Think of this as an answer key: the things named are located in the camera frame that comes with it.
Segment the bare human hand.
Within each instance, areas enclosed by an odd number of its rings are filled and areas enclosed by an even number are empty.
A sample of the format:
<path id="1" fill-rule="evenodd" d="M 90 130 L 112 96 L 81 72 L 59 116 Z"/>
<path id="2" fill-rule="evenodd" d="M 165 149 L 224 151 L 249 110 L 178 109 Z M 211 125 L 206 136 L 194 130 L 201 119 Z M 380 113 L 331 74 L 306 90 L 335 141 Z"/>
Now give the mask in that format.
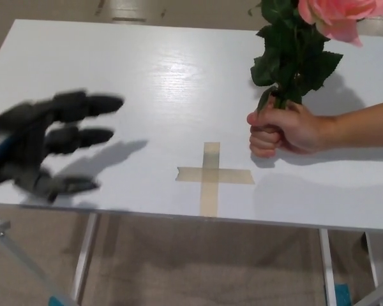
<path id="1" fill-rule="evenodd" d="M 247 116 L 250 150 L 255 157 L 270 158 L 277 150 L 308 155 L 327 149 L 333 117 L 314 115 L 291 101 L 283 109 L 275 108 L 275 103 L 271 96 L 263 109 Z"/>

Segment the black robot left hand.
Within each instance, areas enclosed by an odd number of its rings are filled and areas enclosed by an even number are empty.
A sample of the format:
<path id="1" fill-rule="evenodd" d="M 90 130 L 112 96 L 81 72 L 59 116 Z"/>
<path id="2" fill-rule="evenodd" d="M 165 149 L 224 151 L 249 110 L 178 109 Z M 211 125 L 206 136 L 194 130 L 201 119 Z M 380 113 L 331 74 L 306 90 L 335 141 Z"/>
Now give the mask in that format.
<path id="1" fill-rule="evenodd" d="M 119 96 L 59 93 L 43 101 L 19 103 L 0 114 L 0 184 L 11 181 L 21 190 L 53 203 L 59 195 L 73 195 L 99 187 L 85 175 L 53 176 L 42 167 L 50 154 L 71 154 L 78 149 L 108 142 L 107 128 L 80 129 L 78 122 L 117 112 Z"/>

